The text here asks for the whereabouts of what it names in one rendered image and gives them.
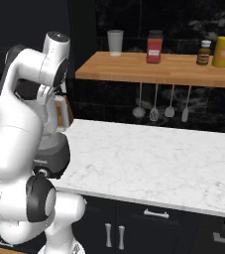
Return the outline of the dark cupboard door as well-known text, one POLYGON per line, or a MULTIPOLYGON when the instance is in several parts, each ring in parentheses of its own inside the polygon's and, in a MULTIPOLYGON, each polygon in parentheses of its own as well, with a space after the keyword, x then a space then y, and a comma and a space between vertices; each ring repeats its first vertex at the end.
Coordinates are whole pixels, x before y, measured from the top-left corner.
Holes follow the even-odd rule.
POLYGON ((115 254, 115 202, 88 195, 83 198, 86 200, 84 215, 72 225, 76 240, 85 254, 115 254), (111 225, 111 247, 106 246, 106 223, 111 225))
POLYGON ((194 232, 180 228, 124 222, 124 250, 116 254, 189 254, 194 232))

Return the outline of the hanging steel turner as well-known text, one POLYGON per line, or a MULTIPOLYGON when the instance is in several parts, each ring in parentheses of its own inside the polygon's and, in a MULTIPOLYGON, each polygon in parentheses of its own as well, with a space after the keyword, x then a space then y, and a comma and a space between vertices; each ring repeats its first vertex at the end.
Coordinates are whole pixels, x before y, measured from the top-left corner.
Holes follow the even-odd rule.
POLYGON ((172 107, 173 93, 174 93, 174 84, 172 85, 172 89, 171 89, 171 96, 170 96, 169 106, 165 110, 165 117, 167 117, 167 118, 173 118, 174 117, 174 109, 172 107))

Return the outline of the hanging steel slotted spoon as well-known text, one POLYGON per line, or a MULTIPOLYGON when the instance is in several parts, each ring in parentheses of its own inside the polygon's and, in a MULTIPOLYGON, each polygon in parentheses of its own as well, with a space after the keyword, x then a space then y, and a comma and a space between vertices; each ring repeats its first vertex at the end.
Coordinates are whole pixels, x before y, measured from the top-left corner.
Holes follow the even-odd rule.
POLYGON ((155 102, 154 102, 154 107, 150 111, 150 120, 151 121, 157 121, 159 119, 159 110, 157 109, 157 96, 158 96, 158 89, 159 85, 156 84, 156 93, 155 93, 155 102))

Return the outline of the red spice jar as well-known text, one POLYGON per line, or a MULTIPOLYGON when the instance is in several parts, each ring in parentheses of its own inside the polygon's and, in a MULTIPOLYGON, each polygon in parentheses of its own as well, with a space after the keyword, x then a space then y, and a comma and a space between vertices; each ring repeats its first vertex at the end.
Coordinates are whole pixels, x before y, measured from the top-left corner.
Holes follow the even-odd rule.
POLYGON ((147 63, 159 64, 161 62, 163 45, 163 32, 161 30, 151 30, 148 36, 147 63))

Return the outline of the white plastic cup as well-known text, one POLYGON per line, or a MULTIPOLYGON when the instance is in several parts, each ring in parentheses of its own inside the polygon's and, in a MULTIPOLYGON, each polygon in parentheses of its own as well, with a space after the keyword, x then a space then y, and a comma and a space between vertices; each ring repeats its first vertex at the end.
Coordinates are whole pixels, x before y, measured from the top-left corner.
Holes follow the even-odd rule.
POLYGON ((109 53, 112 57, 119 57, 122 54, 123 36, 122 30, 109 30, 107 32, 109 53))

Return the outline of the dark drawer front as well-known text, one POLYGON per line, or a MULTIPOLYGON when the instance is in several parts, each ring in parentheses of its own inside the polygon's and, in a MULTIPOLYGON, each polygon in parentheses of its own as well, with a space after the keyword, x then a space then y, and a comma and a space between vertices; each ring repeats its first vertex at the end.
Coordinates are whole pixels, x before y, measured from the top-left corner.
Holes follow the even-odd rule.
POLYGON ((169 209, 158 206, 151 206, 146 204, 138 204, 133 202, 116 202, 116 212, 120 218, 131 220, 132 222, 139 222, 144 225, 183 228, 184 212, 176 209, 169 209), (144 215, 144 210, 148 209, 157 213, 168 213, 169 219, 144 215))

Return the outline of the hanging steel ladle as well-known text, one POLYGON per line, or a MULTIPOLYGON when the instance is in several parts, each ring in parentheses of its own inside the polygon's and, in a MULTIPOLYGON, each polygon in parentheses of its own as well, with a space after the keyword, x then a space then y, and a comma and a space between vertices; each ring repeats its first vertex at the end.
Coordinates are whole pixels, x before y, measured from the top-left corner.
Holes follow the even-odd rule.
POLYGON ((133 115, 136 118, 142 118, 146 114, 146 110, 142 107, 142 93, 139 93, 139 106, 133 109, 133 115))

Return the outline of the hanging steel spatula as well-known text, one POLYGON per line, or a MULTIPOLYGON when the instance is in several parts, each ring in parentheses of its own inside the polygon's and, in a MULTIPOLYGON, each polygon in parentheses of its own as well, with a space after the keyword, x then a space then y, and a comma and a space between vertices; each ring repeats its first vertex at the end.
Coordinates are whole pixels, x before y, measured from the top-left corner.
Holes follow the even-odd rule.
POLYGON ((188 102, 189 102, 190 92, 191 92, 191 85, 188 88, 188 94, 187 94, 185 107, 184 107, 184 109, 182 111, 182 115, 181 115, 181 121, 183 123, 185 123, 187 121, 187 118, 188 118, 188 102))

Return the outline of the dark grey blender base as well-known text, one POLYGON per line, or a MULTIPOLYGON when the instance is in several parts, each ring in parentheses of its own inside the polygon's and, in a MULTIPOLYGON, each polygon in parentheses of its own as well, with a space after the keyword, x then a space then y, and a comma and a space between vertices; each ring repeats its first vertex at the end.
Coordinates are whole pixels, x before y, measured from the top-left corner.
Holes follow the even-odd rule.
POLYGON ((35 156, 33 171, 43 172, 48 179, 59 179, 70 162, 66 136, 60 132, 42 138, 35 156))

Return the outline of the brown bottle with white cap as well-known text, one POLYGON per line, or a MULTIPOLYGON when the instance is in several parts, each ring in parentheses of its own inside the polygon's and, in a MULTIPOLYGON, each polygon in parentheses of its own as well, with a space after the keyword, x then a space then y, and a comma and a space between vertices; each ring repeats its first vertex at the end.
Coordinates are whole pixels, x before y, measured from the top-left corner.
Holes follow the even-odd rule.
POLYGON ((199 65, 208 65, 210 56, 211 42, 203 40, 201 42, 201 48, 198 51, 196 63, 199 65))

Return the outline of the dark wall cupboard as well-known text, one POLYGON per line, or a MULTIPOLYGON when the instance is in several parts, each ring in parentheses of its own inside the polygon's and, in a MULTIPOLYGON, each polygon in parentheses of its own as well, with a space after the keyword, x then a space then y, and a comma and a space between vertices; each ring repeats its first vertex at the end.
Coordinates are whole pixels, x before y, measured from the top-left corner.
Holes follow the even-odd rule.
POLYGON ((7 51, 19 44, 40 51, 46 33, 70 38, 70 70, 97 51, 94 0, 0 0, 0 73, 7 51))

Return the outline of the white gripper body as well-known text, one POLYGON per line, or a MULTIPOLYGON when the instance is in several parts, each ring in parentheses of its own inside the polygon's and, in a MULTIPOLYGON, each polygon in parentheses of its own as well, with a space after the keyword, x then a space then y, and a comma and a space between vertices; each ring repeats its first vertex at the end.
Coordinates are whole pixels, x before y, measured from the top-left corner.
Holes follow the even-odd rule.
POLYGON ((55 95, 55 88, 41 84, 37 92, 37 103, 46 106, 55 95))

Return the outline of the brown wooden board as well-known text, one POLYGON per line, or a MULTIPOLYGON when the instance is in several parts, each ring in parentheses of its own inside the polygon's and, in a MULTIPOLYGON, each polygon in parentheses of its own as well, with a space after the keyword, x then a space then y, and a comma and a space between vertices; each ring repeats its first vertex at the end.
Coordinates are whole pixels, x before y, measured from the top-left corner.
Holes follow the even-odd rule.
POLYGON ((56 112, 58 126, 68 128, 73 122, 73 115, 71 112, 69 102, 67 98, 63 96, 58 96, 56 99, 57 99, 56 112))

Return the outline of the dark dishwasher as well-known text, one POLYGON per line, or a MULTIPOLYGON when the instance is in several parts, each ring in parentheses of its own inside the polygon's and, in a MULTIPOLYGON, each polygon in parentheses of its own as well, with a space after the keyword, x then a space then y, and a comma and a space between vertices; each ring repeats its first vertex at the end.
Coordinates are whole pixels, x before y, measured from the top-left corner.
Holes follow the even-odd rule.
POLYGON ((197 254, 225 254, 225 217, 201 217, 196 247, 197 254))

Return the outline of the wooden wall shelf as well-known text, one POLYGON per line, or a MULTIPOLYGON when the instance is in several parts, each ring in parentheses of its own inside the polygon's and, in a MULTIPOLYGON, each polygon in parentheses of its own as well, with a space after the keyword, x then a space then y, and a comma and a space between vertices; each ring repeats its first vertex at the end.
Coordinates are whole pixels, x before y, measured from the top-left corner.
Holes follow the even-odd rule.
POLYGON ((112 57, 96 52, 76 72, 78 79, 225 87, 225 67, 198 65, 195 55, 162 54, 160 63, 147 63, 144 53, 112 57))

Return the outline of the yellow bottle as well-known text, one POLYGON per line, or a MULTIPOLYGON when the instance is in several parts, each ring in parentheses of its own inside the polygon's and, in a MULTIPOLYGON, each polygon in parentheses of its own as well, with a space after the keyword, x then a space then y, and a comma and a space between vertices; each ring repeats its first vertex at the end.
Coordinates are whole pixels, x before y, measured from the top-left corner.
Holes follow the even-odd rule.
POLYGON ((215 67, 225 67, 225 37, 217 39, 212 65, 215 67))

